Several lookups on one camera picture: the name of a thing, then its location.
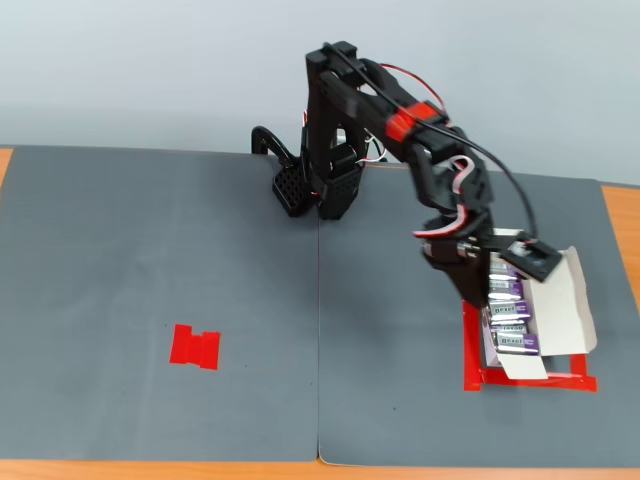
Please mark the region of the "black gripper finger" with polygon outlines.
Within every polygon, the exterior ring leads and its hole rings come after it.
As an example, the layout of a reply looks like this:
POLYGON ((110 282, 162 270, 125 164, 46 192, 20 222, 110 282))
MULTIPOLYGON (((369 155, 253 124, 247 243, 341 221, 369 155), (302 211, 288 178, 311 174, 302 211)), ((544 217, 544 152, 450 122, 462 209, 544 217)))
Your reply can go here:
POLYGON ((488 258, 463 259, 446 267, 446 273, 461 298, 475 307, 483 309, 489 299, 488 258))

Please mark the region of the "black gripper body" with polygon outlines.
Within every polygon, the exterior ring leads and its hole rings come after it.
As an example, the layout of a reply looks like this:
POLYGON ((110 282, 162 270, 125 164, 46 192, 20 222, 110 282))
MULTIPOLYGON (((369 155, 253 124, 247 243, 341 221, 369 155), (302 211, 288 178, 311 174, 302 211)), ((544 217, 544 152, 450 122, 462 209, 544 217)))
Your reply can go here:
POLYGON ((500 253, 506 250, 520 234, 520 231, 472 231, 419 232, 423 242, 423 255, 434 268, 447 266, 463 259, 488 258, 489 272, 505 273, 509 270, 500 253))

